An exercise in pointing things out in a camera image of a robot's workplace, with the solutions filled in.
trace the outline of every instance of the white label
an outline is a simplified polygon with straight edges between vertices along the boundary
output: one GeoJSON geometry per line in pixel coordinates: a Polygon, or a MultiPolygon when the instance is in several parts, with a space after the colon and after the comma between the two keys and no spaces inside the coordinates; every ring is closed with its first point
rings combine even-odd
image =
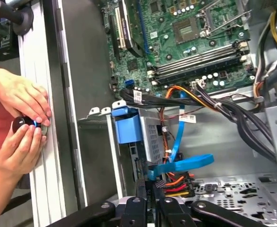
{"type": "Polygon", "coordinates": [[[155,38],[157,38],[157,37],[158,37],[157,32],[152,32],[152,33],[150,33],[150,38],[151,38],[151,39],[155,39],[155,38]]]}
{"type": "Polygon", "coordinates": [[[142,92],[133,90],[133,98],[134,98],[135,103],[141,104],[142,103],[142,98],[143,98],[142,92]]]}
{"type": "Polygon", "coordinates": [[[179,116],[179,121],[195,124],[196,123],[196,116],[195,115],[190,115],[190,114],[184,114],[184,115],[179,116]]]}

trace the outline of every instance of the hand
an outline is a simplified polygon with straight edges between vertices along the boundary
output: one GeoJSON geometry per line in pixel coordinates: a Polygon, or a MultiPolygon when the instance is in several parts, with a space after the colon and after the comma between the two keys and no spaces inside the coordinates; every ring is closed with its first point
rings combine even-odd
{"type": "Polygon", "coordinates": [[[30,173],[45,143],[46,136],[42,136],[40,128],[25,124],[13,134],[11,126],[0,149],[0,171],[13,179],[30,173]]]}
{"type": "Polygon", "coordinates": [[[47,91],[30,80],[0,69],[0,102],[13,116],[22,113],[32,120],[50,125],[51,109],[47,91]]]}

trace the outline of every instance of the finger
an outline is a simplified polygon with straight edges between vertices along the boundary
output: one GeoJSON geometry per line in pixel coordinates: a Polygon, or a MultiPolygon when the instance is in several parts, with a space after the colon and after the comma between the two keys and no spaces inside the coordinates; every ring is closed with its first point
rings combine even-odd
{"type": "Polygon", "coordinates": [[[20,142],[22,141],[23,137],[29,130],[29,126],[27,124],[22,125],[16,133],[13,133],[12,127],[10,128],[10,131],[3,142],[0,150],[1,157],[3,159],[8,159],[11,157],[15,150],[20,145],[20,142]]]}
{"type": "Polygon", "coordinates": [[[5,103],[2,103],[2,105],[13,117],[22,116],[21,112],[14,109],[12,106],[5,104],[5,103]]]}
{"type": "Polygon", "coordinates": [[[14,108],[22,112],[25,116],[28,116],[34,121],[37,121],[38,123],[42,122],[42,119],[37,120],[39,117],[38,113],[36,113],[27,103],[25,103],[22,99],[15,96],[13,99],[13,105],[14,108]]]}
{"type": "Polygon", "coordinates": [[[39,103],[44,113],[46,113],[48,117],[51,117],[52,113],[51,113],[50,106],[48,104],[47,99],[43,96],[43,94],[37,89],[35,89],[33,86],[27,87],[26,91],[39,103]]]}
{"type": "Polygon", "coordinates": [[[32,160],[39,155],[40,145],[42,143],[42,133],[40,128],[36,128],[34,131],[32,143],[28,155],[24,158],[23,163],[29,164],[32,160]]]}
{"type": "Polygon", "coordinates": [[[29,155],[30,147],[33,140],[35,126],[30,125],[25,136],[21,140],[19,146],[15,150],[14,154],[9,158],[9,162],[20,165],[24,158],[29,155]]]}
{"type": "Polygon", "coordinates": [[[17,97],[23,100],[35,113],[38,114],[38,117],[34,119],[35,121],[38,123],[43,122],[46,126],[50,125],[50,121],[45,115],[40,104],[27,91],[22,91],[21,93],[17,94],[17,97]]]}
{"type": "Polygon", "coordinates": [[[39,91],[45,97],[45,99],[48,100],[48,92],[46,91],[46,89],[34,83],[32,84],[32,87],[39,91]]]}
{"type": "Polygon", "coordinates": [[[36,166],[36,164],[39,162],[42,154],[41,154],[41,151],[42,149],[44,148],[45,144],[46,144],[46,136],[43,136],[42,137],[42,140],[40,142],[40,145],[39,145],[39,150],[38,150],[38,153],[36,154],[36,156],[34,157],[34,159],[32,160],[32,165],[33,166],[36,166]]]}

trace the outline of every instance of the motherboard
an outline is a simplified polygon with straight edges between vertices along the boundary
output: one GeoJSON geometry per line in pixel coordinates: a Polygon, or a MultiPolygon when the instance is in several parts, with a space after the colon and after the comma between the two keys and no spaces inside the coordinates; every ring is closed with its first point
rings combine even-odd
{"type": "Polygon", "coordinates": [[[253,83],[237,0],[109,0],[103,8],[111,88],[163,96],[171,85],[208,93],[253,83]]]}

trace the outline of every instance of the yellow wire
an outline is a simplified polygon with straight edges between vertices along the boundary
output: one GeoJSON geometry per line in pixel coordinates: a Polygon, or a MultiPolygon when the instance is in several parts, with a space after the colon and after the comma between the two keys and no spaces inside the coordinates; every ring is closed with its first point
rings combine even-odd
{"type": "Polygon", "coordinates": [[[271,28],[271,33],[277,43],[277,30],[276,30],[276,20],[275,20],[276,14],[277,14],[277,11],[272,13],[270,28],[271,28]]]}
{"type": "Polygon", "coordinates": [[[189,194],[190,194],[189,192],[172,193],[172,194],[166,194],[166,197],[189,195],[189,194]]]}
{"type": "Polygon", "coordinates": [[[199,97],[197,97],[194,93],[192,93],[192,92],[190,92],[190,91],[188,91],[188,90],[186,90],[186,89],[184,89],[183,87],[180,87],[180,86],[173,86],[173,87],[175,87],[175,88],[178,89],[178,90],[182,90],[182,91],[186,92],[188,95],[190,95],[193,99],[195,99],[197,102],[199,102],[199,103],[202,104],[203,106],[208,107],[208,108],[210,108],[211,110],[216,111],[215,109],[213,109],[212,107],[210,107],[208,104],[204,103],[204,102],[203,102],[199,97]]]}

